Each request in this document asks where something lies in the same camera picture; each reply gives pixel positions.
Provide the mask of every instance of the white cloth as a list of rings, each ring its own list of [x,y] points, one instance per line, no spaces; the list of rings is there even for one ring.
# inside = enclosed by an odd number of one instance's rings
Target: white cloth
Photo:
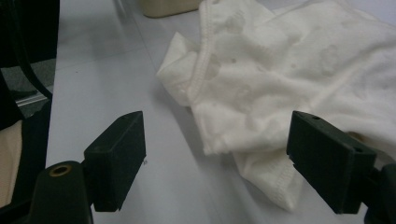
[[[271,12],[254,0],[200,5],[201,45],[176,34],[158,72],[190,106],[205,154],[292,210],[303,178],[286,155],[291,112],[315,114],[396,158],[396,29],[342,1]]]
[[[11,203],[22,151],[22,121],[0,131],[0,207]]]

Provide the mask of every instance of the white fabric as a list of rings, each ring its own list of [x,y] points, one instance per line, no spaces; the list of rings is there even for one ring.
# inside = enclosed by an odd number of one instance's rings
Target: white fabric
[[[22,121],[0,131],[0,207],[11,203],[20,166]]]
[[[200,5],[201,45],[176,34],[158,72],[189,105],[205,154],[292,210],[303,178],[286,155],[291,112],[315,114],[396,158],[396,30],[342,1],[273,13],[254,0]]]

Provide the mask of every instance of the beige box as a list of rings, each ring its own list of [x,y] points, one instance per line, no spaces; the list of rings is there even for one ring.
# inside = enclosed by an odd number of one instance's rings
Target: beige box
[[[198,9],[202,0],[139,0],[143,14],[160,18]]]

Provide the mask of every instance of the white table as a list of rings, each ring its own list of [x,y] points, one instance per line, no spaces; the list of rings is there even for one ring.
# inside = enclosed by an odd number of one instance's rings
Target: white table
[[[293,0],[261,0],[269,8]],[[394,0],[352,0],[396,24]],[[231,156],[206,157],[191,112],[155,77],[178,31],[199,41],[199,15],[144,17],[136,0],[61,1],[58,57],[47,165],[83,161],[83,150],[117,117],[143,110],[147,164],[118,213],[93,212],[100,223],[362,223],[335,215],[304,186],[299,207],[272,205],[237,173]]]

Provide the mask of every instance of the metal screw hole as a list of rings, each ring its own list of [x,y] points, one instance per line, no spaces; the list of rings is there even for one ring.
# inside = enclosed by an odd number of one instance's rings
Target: metal screw hole
[[[59,165],[59,166],[52,168],[49,171],[49,175],[52,177],[66,175],[71,170],[72,170],[72,167],[70,165]]]

